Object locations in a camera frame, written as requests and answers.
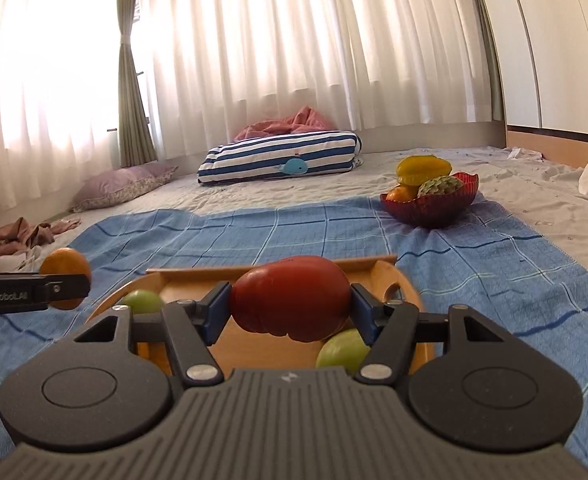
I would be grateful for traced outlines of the small orange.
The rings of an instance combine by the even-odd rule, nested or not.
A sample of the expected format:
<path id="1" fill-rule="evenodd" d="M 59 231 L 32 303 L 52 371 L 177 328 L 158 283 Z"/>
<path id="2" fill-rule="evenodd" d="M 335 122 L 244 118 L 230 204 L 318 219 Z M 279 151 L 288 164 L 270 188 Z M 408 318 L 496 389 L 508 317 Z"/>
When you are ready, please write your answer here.
<path id="1" fill-rule="evenodd" d="M 63 247 L 55 249 L 40 264 L 39 273 L 44 275 L 63 275 L 61 290 L 54 293 L 48 304 L 58 310 L 77 308 L 90 292 L 91 268 L 87 259 L 75 249 Z"/>

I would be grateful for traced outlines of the red tomato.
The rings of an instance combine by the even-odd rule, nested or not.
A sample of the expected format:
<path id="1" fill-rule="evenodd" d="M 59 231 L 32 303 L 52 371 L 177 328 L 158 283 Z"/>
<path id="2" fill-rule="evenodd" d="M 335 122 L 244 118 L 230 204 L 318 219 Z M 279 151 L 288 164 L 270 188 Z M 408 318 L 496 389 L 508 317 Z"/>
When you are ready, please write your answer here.
<path id="1" fill-rule="evenodd" d="M 326 339 L 349 314 L 350 283 L 341 268 L 317 256 L 296 256 L 249 270 L 232 286 L 231 314 L 247 332 Z"/>

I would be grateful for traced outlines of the green apple left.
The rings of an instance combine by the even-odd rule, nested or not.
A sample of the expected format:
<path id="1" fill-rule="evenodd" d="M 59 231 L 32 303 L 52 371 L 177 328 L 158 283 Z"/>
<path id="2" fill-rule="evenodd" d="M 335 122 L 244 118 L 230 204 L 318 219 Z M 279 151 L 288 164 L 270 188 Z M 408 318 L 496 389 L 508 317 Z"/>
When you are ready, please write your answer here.
<path id="1" fill-rule="evenodd" d="M 165 307 L 165 301 L 156 292 L 147 289 L 128 292 L 118 300 L 118 304 L 128 307 L 133 314 L 156 313 Z"/>

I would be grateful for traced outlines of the blue checked blanket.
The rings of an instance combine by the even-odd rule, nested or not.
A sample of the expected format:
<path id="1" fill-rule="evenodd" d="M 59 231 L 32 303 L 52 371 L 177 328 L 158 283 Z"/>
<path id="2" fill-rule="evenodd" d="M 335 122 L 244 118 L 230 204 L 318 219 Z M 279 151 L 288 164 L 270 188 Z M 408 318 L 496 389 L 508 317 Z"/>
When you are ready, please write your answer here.
<path id="1" fill-rule="evenodd" d="M 588 271 L 491 200 L 442 230 L 406 226 L 367 197 L 220 214 L 162 208 L 87 223 L 73 248 L 92 269 L 89 297 L 73 311 L 0 315 L 0 384 L 150 269 L 392 255 L 429 311 L 467 304 L 574 375 L 584 408 L 567 447 L 588 466 Z M 0 420 L 0 460 L 12 448 Z"/>

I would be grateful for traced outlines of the green apple right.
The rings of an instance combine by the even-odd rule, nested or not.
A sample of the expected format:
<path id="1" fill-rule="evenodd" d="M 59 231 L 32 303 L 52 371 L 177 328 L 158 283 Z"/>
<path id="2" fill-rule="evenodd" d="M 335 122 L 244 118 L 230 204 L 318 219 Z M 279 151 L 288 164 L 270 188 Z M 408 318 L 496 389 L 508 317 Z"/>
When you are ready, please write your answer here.
<path id="1" fill-rule="evenodd" d="M 354 376 L 370 352 L 356 328 L 343 330 L 330 338 L 320 349 L 316 367 L 340 366 L 349 376 Z"/>

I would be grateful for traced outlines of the purple floral pillow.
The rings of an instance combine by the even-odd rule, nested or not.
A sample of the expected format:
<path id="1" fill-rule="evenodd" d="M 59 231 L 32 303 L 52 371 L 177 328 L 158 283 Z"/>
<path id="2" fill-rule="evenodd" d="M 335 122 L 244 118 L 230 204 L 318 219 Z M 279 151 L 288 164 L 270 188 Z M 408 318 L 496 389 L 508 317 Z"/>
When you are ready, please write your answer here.
<path id="1" fill-rule="evenodd" d="M 108 170 L 92 177 L 73 198 L 70 212 L 114 207 L 167 184 L 177 166 L 147 162 L 140 166 Z"/>

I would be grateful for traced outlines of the red glass fruit bowl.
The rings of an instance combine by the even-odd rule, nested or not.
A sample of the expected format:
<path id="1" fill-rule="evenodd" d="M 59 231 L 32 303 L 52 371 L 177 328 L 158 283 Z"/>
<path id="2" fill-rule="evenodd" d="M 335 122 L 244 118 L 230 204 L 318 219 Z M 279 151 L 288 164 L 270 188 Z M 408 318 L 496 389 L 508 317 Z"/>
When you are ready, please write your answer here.
<path id="1" fill-rule="evenodd" d="M 448 195 L 418 197 L 411 202 L 397 203 L 380 195 L 384 209 L 395 219 L 425 229 L 449 226 L 474 202 L 478 190 L 478 175 L 457 172 L 451 174 L 463 182 L 462 188 Z"/>

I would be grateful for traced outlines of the green custard apple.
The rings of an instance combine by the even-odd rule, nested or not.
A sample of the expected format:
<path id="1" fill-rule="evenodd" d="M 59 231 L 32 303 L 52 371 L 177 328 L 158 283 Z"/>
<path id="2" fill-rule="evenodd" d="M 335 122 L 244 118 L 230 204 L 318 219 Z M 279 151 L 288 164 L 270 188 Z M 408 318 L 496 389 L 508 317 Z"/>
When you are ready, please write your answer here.
<path id="1" fill-rule="evenodd" d="M 416 196 L 448 195 L 457 192 L 459 188 L 462 188 L 462 185 L 461 180 L 447 174 L 422 183 Z"/>

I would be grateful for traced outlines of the orange fruit in bowl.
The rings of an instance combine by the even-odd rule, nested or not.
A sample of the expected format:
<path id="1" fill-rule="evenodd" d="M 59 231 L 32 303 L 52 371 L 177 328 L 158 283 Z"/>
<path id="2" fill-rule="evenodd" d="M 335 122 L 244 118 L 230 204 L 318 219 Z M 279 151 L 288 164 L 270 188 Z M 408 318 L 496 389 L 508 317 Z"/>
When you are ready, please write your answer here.
<path id="1" fill-rule="evenodd" d="M 417 186 L 396 185 L 386 194 L 386 199 L 397 203 L 411 202 L 418 195 L 418 189 Z"/>

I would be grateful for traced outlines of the olive green drape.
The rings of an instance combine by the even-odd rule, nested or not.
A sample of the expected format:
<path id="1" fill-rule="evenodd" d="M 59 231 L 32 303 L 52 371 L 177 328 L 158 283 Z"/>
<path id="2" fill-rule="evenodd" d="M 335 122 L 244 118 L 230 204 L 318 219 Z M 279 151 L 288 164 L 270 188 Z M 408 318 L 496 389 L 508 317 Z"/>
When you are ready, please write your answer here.
<path id="1" fill-rule="evenodd" d="M 116 0 L 120 33 L 117 133 L 119 161 L 122 167 L 138 166 L 156 159 L 131 49 L 135 8 L 136 0 Z"/>

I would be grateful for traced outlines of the yellow starfruit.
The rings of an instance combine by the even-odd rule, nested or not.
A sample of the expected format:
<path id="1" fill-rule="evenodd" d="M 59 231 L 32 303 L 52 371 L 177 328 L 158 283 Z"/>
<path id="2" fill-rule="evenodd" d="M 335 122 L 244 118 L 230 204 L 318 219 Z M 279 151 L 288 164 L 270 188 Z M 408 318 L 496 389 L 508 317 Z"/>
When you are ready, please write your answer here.
<path id="1" fill-rule="evenodd" d="M 434 155 L 412 155 L 404 158 L 396 167 L 397 181 L 401 185 L 417 186 L 428 180 L 448 176 L 451 163 Z"/>

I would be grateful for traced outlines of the blue striped whale pillow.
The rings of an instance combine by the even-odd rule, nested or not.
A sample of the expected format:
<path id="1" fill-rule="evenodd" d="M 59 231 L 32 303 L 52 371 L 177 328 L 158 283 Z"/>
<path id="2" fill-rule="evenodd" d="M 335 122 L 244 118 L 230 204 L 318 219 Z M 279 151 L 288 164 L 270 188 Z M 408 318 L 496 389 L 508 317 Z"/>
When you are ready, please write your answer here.
<path id="1" fill-rule="evenodd" d="M 210 185 L 349 172 L 359 166 L 360 150 L 351 131 L 265 136 L 212 148 L 196 175 Z"/>

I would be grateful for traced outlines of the pink crumpled blanket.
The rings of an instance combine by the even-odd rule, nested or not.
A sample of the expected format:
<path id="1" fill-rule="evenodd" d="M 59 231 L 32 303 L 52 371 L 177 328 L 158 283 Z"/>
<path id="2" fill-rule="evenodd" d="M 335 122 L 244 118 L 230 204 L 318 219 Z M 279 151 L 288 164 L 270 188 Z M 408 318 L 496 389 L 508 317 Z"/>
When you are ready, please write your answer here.
<path id="1" fill-rule="evenodd" d="M 240 142 L 247 139 L 280 136 L 290 133 L 308 133 L 335 130 L 336 125 L 315 108 L 304 106 L 295 114 L 277 119 L 266 119 L 246 126 L 233 139 Z"/>

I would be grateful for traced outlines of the white sheer curtain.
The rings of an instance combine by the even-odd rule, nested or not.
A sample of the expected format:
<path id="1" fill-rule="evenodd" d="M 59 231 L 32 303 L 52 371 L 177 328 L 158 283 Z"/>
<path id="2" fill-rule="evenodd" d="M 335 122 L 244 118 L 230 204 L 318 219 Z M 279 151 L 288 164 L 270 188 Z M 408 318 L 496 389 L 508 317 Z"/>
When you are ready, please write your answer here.
<path id="1" fill-rule="evenodd" d="M 0 0 L 0 212 L 121 167 L 116 0 Z M 320 110 L 368 130 L 501 118 L 480 0 L 136 0 L 156 159 Z"/>

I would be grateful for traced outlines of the white wardrobe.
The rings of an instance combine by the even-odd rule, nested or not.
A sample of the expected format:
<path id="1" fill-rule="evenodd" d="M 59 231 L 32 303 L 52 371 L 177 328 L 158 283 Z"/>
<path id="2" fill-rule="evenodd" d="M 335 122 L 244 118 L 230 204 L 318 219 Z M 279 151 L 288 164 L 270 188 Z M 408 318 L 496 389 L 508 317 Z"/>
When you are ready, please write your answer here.
<path id="1" fill-rule="evenodd" d="M 588 134 L 588 0 L 483 0 L 510 127 Z"/>

